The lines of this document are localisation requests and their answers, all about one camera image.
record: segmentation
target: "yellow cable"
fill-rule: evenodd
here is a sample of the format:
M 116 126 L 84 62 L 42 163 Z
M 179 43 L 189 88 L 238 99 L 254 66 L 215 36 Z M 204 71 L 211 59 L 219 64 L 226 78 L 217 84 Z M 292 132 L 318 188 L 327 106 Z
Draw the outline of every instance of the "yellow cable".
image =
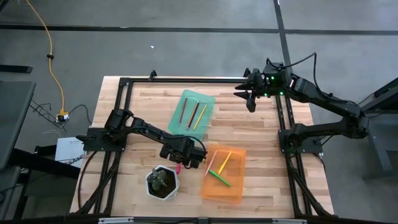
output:
M 37 13 L 36 10 L 35 10 L 35 8 L 31 5 L 31 3 L 29 2 L 29 0 L 26 0 L 26 3 L 30 6 L 30 8 L 33 10 L 33 12 L 36 14 L 36 16 L 39 18 L 40 22 L 41 22 L 42 25 L 44 26 L 44 29 L 45 29 L 45 31 L 46 31 L 48 37 L 49 37 L 49 40 L 50 40 L 50 55 L 52 55 L 52 39 L 51 39 L 50 32 L 49 32 L 49 30 L 47 29 L 47 26 L 45 25 L 45 23 L 44 23 L 44 21 L 42 20 L 42 18 L 39 16 L 39 13 Z M 62 107 L 61 107 L 61 110 L 60 110 L 60 115 L 66 115 L 66 114 L 68 114 L 68 113 L 65 112 L 65 110 L 64 110 L 65 100 L 64 100 L 64 97 L 63 97 L 63 90 L 62 90 L 61 84 L 58 82 L 57 78 L 55 78 L 55 75 L 54 75 L 54 73 L 52 72 L 52 59 L 51 59 L 51 58 L 49 58 L 49 70 L 50 70 L 50 74 L 51 74 L 52 78 L 55 80 L 55 82 L 57 83 L 57 85 L 58 85 L 58 87 L 60 88 L 60 91 L 61 91 Z

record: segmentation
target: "white paper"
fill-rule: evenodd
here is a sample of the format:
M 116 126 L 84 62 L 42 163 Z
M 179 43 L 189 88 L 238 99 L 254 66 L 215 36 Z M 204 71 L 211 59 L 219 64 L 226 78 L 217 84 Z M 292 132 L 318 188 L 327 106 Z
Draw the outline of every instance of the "white paper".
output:
M 77 138 L 58 138 L 55 160 L 67 164 L 69 161 L 85 154 L 83 146 L 83 142 Z M 80 159 L 73 163 L 72 166 L 81 168 L 82 163 L 83 159 Z

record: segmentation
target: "potted plant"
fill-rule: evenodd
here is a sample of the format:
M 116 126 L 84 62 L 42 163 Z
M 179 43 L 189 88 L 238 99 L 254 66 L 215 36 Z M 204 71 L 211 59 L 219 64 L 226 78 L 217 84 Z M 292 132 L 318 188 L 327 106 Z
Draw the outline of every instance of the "potted plant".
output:
M 179 186 L 177 173 L 165 166 L 157 166 L 146 175 L 147 194 L 157 199 L 164 201 L 174 198 Z

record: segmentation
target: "soil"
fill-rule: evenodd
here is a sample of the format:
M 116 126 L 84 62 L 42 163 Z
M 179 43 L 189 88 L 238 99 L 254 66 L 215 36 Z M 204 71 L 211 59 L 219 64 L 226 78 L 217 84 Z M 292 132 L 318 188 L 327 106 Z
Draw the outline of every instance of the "soil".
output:
M 156 171 L 160 171 L 160 170 L 166 171 L 167 178 L 164 180 L 164 182 L 166 183 L 167 187 L 162 185 L 159 190 L 154 190 L 152 188 L 152 185 L 149 184 L 148 182 L 147 182 L 147 185 L 148 185 L 149 193 L 151 195 L 154 195 L 159 198 L 165 198 L 175 189 L 175 176 L 172 171 L 169 171 L 162 167 L 157 169 Z

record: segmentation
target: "yellow pencil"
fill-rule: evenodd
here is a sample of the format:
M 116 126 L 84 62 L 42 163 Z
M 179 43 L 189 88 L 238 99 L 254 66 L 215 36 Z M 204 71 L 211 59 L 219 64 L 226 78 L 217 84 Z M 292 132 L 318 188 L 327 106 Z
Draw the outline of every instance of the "yellow pencil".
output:
M 205 104 L 205 107 L 204 107 L 203 110 L 201 111 L 201 113 L 200 113 L 200 115 L 199 115 L 199 118 L 198 118 L 198 121 L 197 121 L 197 123 L 195 124 L 195 126 L 193 127 L 194 130 L 197 128 L 198 123 L 199 123 L 199 121 L 200 121 L 200 118 L 201 118 L 201 116 L 204 114 L 204 112 L 205 112 L 205 110 L 206 110 L 206 107 L 207 107 L 207 104 Z
M 232 151 L 231 151 L 231 152 L 229 152 L 228 156 L 227 156 L 227 157 L 226 157 L 226 159 L 224 160 L 224 163 L 223 163 L 223 165 L 221 165 L 220 169 L 218 170 L 218 175 L 220 175 L 220 174 L 221 174 L 221 172 L 223 171 L 223 169 L 224 169 L 224 166 L 225 166 L 225 164 L 228 162 L 228 159 L 229 159 L 229 157 L 231 156 L 231 154 L 232 154 Z

